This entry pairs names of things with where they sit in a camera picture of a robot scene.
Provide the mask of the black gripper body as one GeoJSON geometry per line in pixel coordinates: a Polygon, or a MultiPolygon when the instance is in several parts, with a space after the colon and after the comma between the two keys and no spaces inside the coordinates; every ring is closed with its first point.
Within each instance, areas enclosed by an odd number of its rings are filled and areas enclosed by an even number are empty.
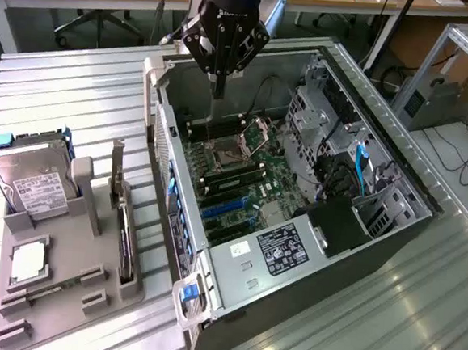
{"type": "Polygon", "coordinates": [[[245,24],[246,32],[259,21],[261,0],[201,0],[198,9],[200,22],[210,41],[217,48],[216,69],[222,72],[225,54],[232,40],[236,23],[245,24]]]}

